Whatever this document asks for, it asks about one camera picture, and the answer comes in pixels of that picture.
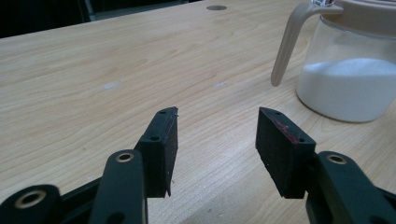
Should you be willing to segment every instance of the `screw hole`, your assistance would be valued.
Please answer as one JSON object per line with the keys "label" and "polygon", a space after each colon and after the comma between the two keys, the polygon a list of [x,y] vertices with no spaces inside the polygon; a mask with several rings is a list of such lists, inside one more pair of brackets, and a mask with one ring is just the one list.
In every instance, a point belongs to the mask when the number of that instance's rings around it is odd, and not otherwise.
{"label": "screw hole", "polygon": [[16,202],[15,207],[24,209],[32,207],[44,200],[47,193],[44,190],[32,190],[23,194]]}
{"label": "screw hole", "polygon": [[344,158],[337,155],[329,155],[327,156],[327,159],[337,164],[341,164],[341,165],[347,164],[347,161]]}
{"label": "screw hole", "polygon": [[125,220],[125,215],[123,213],[113,213],[107,220],[106,224],[121,224]]}
{"label": "screw hole", "polygon": [[214,11],[220,11],[220,10],[227,9],[227,7],[225,7],[225,6],[210,6],[210,7],[207,7],[207,9],[214,10]]}
{"label": "screw hole", "polygon": [[127,162],[127,161],[131,161],[133,158],[134,158],[134,154],[132,153],[122,153],[116,158],[116,161]]}
{"label": "screw hole", "polygon": [[155,141],[158,141],[158,140],[160,140],[160,137],[158,137],[158,136],[152,136],[152,137],[150,137],[150,139],[149,139],[149,140],[151,140],[151,141],[155,142]]}

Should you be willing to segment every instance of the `white pitcher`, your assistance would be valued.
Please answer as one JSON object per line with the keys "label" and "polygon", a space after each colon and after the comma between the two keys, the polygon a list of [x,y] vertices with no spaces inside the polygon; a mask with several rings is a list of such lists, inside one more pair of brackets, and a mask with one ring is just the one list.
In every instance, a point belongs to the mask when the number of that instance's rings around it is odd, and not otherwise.
{"label": "white pitcher", "polygon": [[313,0],[290,15],[271,76],[278,86],[305,20],[320,14],[296,92],[311,109],[351,122],[380,117],[396,98],[396,1]]}

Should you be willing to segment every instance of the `light wood grain surface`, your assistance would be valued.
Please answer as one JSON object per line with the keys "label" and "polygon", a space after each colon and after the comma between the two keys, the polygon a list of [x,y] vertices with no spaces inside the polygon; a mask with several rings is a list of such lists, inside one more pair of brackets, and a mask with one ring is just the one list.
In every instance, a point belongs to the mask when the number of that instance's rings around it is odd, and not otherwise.
{"label": "light wood grain surface", "polygon": [[150,223],[308,222],[304,200],[279,196],[254,147],[260,106],[290,117],[317,152],[346,154],[396,192],[396,104],[373,122],[344,123],[295,95],[318,17],[303,27],[283,83],[271,86],[299,2],[206,0],[1,39],[0,201],[31,185],[64,194],[95,179],[173,105],[172,196],[148,200]]}

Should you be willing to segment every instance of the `pitcher handle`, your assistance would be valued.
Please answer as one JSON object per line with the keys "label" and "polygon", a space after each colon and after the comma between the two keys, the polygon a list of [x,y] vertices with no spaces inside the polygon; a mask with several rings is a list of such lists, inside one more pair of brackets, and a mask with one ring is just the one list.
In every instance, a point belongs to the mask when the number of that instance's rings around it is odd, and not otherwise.
{"label": "pitcher handle", "polygon": [[286,25],[285,34],[283,34],[282,43],[280,44],[279,53],[276,56],[273,72],[271,74],[271,83],[273,86],[279,86],[288,66],[291,53],[297,42],[297,37],[301,31],[304,22],[316,14],[341,14],[341,7],[329,4],[318,6],[314,3],[301,3],[291,13],[288,24]]}

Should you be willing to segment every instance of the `bolt hole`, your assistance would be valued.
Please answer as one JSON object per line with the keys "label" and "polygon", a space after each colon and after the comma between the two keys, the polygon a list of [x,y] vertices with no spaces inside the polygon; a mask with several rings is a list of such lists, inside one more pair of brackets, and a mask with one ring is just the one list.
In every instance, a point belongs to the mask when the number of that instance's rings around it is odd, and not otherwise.
{"label": "bolt hole", "polygon": [[214,10],[214,11],[220,11],[220,10],[227,9],[227,7],[225,7],[225,6],[210,6],[210,7],[207,7],[207,9]]}
{"label": "bolt hole", "polygon": [[134,158],[134,154],[132,153],[122,153],[116,158],[116,161],[127,162],[127,161],[131,161],[133,158]]}
{"label": "bolt hole", "polygon": [[341,164],[341,165],[347,164],[347,161],[344,158],[337,155],[329,155],[327,156],[327,159],[337,164]]}
{"label": "bolt hole", "polygon": [[158,137],[158,136],[152,136],[152,137],[150,137],[150,139],[149,139],[149,140],[151,140],[151,141],[155,142],[155,141],[158,141],[158,140],[160,140],[160,137]]}
{"label": "bolt hole", "polygon": [[32,207],[43,201],[46,195],[46,191],[41,189],[27,192],[15,202],[15,207],[20,209]]}
{"label": "bolt hole", "polygon": [[125,220],[125,215],[123,213],[113,213],[107,220],[106,224],[121,224]]}
{"label": "bolt hole", "polygon": [[389,222],[386,221],[382,217],[370,217],[370,223],[373,223],[373,224],[389,224]]}

